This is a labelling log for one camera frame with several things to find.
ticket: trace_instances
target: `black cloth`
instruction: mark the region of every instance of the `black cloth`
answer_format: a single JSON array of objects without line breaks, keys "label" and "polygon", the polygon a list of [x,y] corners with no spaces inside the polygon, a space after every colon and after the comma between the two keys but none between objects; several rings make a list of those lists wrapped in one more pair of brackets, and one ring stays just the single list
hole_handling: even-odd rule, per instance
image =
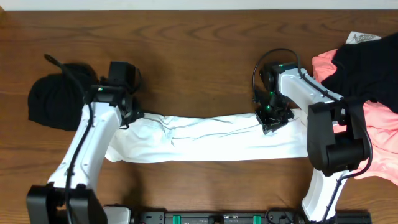
[{"label": "black cloth", "polygon": [[[88,90],[96,83],[87,65],[65,64],[74,77]],[[37,80],[28,96],[29,120],[66,131],[76,131],[81,119],[83,95],[65,74],[47,75]]]},{"label": "black cloth", "polygon": [[398,33],[380,40],[345,44],[332,63],[337,71],[322,85],[363,103],[378,101],[398,113]]}]

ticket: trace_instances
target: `white towel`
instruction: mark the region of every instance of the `white towel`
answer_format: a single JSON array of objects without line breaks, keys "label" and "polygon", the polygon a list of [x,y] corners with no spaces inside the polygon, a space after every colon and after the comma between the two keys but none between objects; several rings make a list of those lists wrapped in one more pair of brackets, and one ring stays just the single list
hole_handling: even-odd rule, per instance
[{"label": "white towel", "polygon": [[255,114],[200,119],[146,113],[116,131],[105,157],[139,163],[307,157],[307,115],[293,112],[293,120],[267,135]]}]

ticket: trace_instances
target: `pink fabric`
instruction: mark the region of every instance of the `pink fabric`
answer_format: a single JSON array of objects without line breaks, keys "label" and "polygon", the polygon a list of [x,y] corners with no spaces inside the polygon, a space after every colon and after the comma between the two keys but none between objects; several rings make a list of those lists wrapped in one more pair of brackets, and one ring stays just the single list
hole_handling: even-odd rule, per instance
[{"label": "pink fabric", "polygon": [[[336,66],[331,60],[336,50],[331,50],[312,58],[313,75],[318,82],[334,74]],[[373,145],[373,162],[369,170],[356,177],[362,179],[378,176],[398,185],[398,114],[380,103],[367,101],[363,106],[366,129]],[[344,126],[334,126],[335,132],[345,130]],[[359,165],[363,169],[367,161]]]}]

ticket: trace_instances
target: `wood grain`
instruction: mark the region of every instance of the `wood grain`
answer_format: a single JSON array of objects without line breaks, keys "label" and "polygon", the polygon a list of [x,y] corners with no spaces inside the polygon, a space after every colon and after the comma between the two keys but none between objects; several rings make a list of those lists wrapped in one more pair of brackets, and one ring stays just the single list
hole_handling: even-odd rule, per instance
[{"label": "wood grain", "polygon": [[[58,72],[43,59],[86,62],[107,75],[111,60],[141,69],[144,109],[177,116],[250,113],[251,72],[267,50],[288,47],[312,73],[313,56],[340,46],[351,30],[385,36],[397,11],[53,11],[8,12],[0,21],[0,223],[28,223],[25,196],[46,183],[73,132],[27,120],[33,83]],[[289,54],[271,57],[281,62]],[[307,159],[128,164],[105,161],[102,204],[168,210],[298,207],[308,190]],[[349,180],[339,209],[368,209],[397,223],[398,186]]]}]

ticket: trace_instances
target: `white wall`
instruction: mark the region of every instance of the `white wall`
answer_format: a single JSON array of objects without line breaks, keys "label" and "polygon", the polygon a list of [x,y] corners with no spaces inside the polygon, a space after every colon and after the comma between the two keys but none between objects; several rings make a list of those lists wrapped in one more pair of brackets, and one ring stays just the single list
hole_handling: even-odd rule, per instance
[{"label": "white wall", "polygon": [[5,10],[398,9],[398,0],[0,0]]}]

